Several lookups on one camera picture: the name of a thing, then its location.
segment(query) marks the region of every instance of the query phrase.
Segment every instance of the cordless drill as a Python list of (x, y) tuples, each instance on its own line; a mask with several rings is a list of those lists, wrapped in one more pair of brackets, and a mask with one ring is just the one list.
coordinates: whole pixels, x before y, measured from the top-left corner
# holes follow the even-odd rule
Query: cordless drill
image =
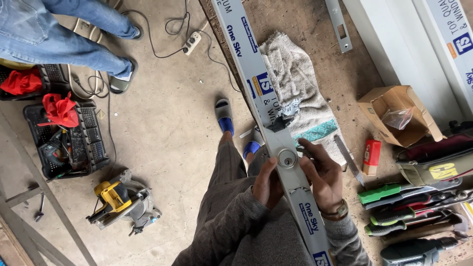
[(408, 240), (389, 245), (381, 251), (381, 258), (383, 266), (432, 266), (440, 252), (457, 245), (453, 237)]

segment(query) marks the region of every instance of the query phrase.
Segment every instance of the plastic bag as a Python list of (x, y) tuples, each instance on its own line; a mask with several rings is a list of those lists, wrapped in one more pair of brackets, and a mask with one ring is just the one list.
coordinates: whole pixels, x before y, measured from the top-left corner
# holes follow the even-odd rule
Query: plastic bag
[(386, 114), (381, 118), (381, 121), (386, 125), (390, 125), (394, 128), (402, 130), (406, 128), (407, 123), (410, 122), (412, 118), (412, 108), (402, 109), (399, 111), (391, 112), (388, 110)]

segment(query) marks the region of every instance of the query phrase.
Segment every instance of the wristwatch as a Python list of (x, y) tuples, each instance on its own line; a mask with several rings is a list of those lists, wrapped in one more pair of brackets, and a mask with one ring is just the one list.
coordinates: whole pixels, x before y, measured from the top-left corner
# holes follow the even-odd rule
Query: wristwatch
[(348, 204), (344, 199), (342, 199), (342, 205), (337, 209), (336, 213), (325, 213), (322, 210), (320, 210), (320, 214), (329, 220), (341, 219), (345, 217), (347, 213), (348, 213)]

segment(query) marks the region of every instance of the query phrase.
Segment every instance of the power strip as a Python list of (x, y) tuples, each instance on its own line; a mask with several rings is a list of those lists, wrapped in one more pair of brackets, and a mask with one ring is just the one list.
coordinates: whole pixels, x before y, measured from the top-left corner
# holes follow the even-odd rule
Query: power strip
[(190, 55), (197, 44), (201, 41), (202, 36), (197, 32), (191, 34), (189, 39), (185, 42), (183, 46), (183, 51), (186, 55)]

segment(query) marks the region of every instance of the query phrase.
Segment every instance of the red cloth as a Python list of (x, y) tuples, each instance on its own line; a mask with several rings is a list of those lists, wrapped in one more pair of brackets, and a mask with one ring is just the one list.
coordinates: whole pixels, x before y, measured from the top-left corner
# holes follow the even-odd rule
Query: red cloth
[(8, 78), (0, 85), (0, 89), (13, 95), (22, 95), (40, 91), (42, 86), (39, 70), (33, 68), (22, 70), (21, 72), (13, 70)]
[(48, 93), (43, 97), (43, 105), (47, 113), (46, 117), (51, 122), (38, 124), (38, 126), (59, 124), (76, 127), (79, 125), (79, 118), (74, 110), (76, 102), (70, 100), (70, 92), (64, 100), (61, 100), (60, 94)]

